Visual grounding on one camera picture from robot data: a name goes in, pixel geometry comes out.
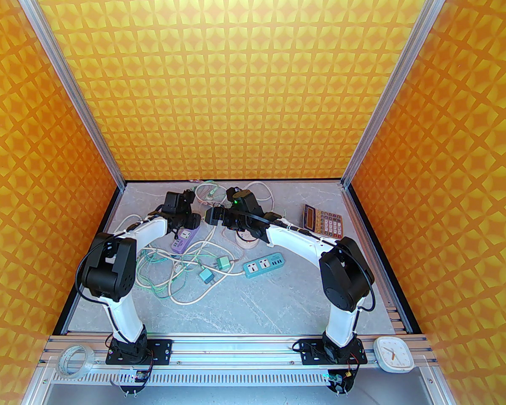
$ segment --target blue power strip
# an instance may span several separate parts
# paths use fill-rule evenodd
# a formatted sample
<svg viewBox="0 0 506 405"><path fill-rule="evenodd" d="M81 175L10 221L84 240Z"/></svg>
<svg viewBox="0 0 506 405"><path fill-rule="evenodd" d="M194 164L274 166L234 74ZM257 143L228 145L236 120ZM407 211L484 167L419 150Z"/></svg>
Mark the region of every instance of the blue power strip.
<svg viewBox="0 0 506 405"><path fill-rule="evenodd" d="M244 271L246 278L254 278L261 274L271 272L276 268L280 268L285 264L282 254L279 252L272 253L255 261L246 262L244 264Z"/></svg>

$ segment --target yellow patterned wall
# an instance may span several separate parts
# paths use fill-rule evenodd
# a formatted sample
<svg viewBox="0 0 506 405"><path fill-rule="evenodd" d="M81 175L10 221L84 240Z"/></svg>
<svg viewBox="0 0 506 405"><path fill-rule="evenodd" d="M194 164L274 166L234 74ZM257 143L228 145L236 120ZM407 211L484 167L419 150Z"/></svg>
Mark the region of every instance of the yellow patterned wall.
<svg viewBox="0 0 506 405"><path fill-rule="evenodd" d="M17 0L0 0L0 404L20 403L114 187Z"/></svg>
<svg viewBox="0 0 506 405"><path fill-rule="evenodd" d="M341 177L424 0L39 0L126 179Z"/></svg>
<svg viewBox="0 0 506 405"><path fill-rule="evenodd" d="M448 0L353 185L461 404L506 404L506 0Z"/></svg>

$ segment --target black mounting plate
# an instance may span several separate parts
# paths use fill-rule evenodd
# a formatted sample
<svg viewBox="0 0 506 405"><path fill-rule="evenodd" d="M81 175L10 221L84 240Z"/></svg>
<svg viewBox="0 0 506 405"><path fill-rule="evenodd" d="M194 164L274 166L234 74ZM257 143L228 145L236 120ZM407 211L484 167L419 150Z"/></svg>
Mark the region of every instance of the black mounting plate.
<svg viewBox="0 0 506 405"><path fill-rule="evenodd" d="M172 355L172 340L170 339L148 339L148 349L153 353L154 366L169 366L170 356ZM120 357L120 353L107 353L105 363L109 365L124 365L124 360ZM150 357L146 357L144 361L137 365L150 365Z"/></svg>
<svg viewBox="0 0 506 405"><path fill-rule="evenodd" d="M367 364L367 357L365 355L365 351L363 350L363 344L357 337L344 348L345 353L349 355L349 357L347 359L338 359L337 363L333 363L328 359L328 356L324 351L323 341L320 338L300 339L296 341L295 345L297 347L293 348L293 350L300 353L301 364L304 366L318 366L324 364Z"/></svg>

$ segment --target clear tape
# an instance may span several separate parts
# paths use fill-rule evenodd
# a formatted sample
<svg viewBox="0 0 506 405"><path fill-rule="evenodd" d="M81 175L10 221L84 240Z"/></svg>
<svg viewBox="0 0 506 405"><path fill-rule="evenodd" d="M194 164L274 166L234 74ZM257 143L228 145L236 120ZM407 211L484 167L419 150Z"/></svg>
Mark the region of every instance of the clear tape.
<svg viewBox="0 0 506 405"><path fill-rule="evenodd" d="M78 354L84 354L84 359L74 359L73 357ZM60 357L58 357L58 363L56 364L56 372L59 376L66 380L76 380L85 376L94 366L95 353L87 345L73 345L65 349ZM77 370L72 371L70 365L80 365Z"/></svg>

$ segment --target white clock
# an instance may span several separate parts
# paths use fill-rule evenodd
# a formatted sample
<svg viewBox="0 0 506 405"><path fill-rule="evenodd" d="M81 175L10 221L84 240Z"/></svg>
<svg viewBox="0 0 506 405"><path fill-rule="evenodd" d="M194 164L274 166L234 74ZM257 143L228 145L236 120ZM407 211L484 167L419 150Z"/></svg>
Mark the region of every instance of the white clock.
<svg viewBox="0 0 506 405"><path fill-rule="evenodd" d="M404 340L397 336L380 336L373 343L379 366L396 374L410 372L414 368L411 351Z"/></svg>

